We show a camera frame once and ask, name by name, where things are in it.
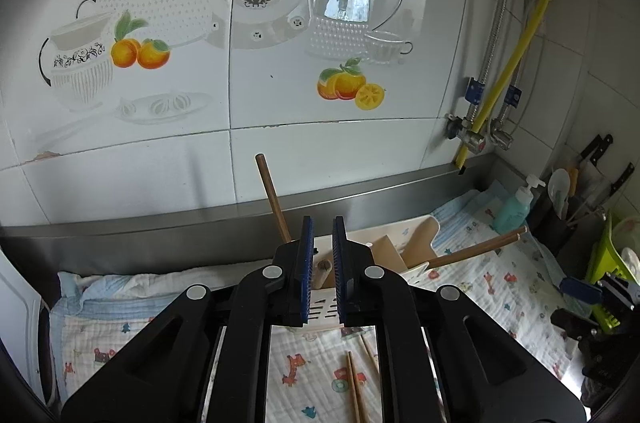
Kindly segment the white appliance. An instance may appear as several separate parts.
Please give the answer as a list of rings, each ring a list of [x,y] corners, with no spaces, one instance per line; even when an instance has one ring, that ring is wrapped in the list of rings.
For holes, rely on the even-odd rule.
[[[49,311],[6,255],[1,254],[1,340],[22,378],[47,406],[54,397]]]

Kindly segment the black utensil container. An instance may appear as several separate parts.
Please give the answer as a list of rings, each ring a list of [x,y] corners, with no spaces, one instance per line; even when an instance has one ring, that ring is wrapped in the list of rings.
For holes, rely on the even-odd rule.
[[[544,192],[527,217],[529,230],[554,255],[584,247],[601,234],[605,213],[593,210],[579,198],[562,200],[561,192]]]

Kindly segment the white ladle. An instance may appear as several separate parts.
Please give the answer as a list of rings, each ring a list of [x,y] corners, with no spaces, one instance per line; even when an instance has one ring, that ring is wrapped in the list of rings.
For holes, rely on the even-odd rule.
[[[570,192],[570,174],[566,169],[558,168],[552,172],[548,182],[547,192],[556,216],[562,219],[568,199],[568,192]]]

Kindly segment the printed white muslin cloth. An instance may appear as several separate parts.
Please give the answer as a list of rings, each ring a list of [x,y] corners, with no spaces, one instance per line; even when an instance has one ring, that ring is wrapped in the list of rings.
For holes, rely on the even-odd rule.
[[[493,184],[469,191],[435,210],[440,224],[433,247],[444,256],[491,239],[492,222],[506,201]],[[166,275],[88,276],[60,273],[61,296],[51,311],[51,344],[58,395],[70,398],[136,336],[160,310],[190,285],[230,287],[252,264],[193,268]],[[551,254],[530,235],[503,247],[407,281],[434,291],[453,285],[482,308],[529,354],[562,377],[574,347],[550,323],[564,306],[562,273]],[[380,384],[362,346],[363,334],[377,355],[370,328],[271,335],[266,418],[270,422],[348,422],[352,419],[346,353],[350,351],[370,421],[381,417]]]

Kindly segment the teal soap pump bottle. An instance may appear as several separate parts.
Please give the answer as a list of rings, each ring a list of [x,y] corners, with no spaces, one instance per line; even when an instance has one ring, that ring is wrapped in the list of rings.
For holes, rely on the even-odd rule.
[[[533,190],[545,185],[544,180],[535,175],[528,175],[524,186],[518,187],[514,195],[511,195],[499,210],[492,223],[495,232],[505,235],[522,227],[534,201]]]

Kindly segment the cream plastic utensil holder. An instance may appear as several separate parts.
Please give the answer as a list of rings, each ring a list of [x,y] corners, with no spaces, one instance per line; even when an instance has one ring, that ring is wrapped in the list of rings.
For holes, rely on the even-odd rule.
[[[347,238],[365,245],[371,251],[375,265],[413,279],[420,276],[426,270],[426,264],[436,258],[433,242],[439,229],[440,224],[434,216],[424,215],[398,223],[352,230],[347,232]],[[413,258],[413,266],[410,266],[402,253],[416,232],[419,232],[419,241],[413,242],[416,247],[413,253],[421,250],[422,254]],[[334,271],[321,270],[320,265],[321,261],[333,264],[332,235],[315,237],[314,248],[318,253],[314,255],[312,266],[309,319],[301,328],[288,328],[294,334],[334,330],[341,326],[335,299]]]

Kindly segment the metal water valve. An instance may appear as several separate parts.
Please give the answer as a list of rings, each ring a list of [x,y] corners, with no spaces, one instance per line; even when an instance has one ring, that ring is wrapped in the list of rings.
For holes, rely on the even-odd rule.
[[[489,136],[491,142],[503,151],[508,151],[513,143],[513,137],[504,129],[504,122],[499,117],[490,123]]]

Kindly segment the green plastic dish rack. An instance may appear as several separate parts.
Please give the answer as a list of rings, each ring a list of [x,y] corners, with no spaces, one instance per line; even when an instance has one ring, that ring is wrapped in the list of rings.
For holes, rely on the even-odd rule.
[[[612,220],[613,215],[608,216],[602,235],[600,236],[600,241],[593,247],[587,269],[586,281],[590,284],[596,284],[605,273],[609,273],[616,278],[622,278],[630,283],[638,284],[638,281],[628,266],[623,262],[622,256],[620,256],[620,253],[618,253],[613,243],[614,225]],[[592,312],[605,333],[613,333],[620,325],[620,321],[601,305],[595,305],[592,308]]]

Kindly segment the black-handled kitchen knife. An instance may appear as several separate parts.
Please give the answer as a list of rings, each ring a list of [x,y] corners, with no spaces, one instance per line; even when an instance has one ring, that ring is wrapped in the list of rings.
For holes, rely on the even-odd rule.
[[[608,151],[608,148],[612,146],[614,138],[611,134],[606,134],[604,137],[597,135],[594,137],[588,146],[579,153],[578,166],[597,166],[602,156]]]

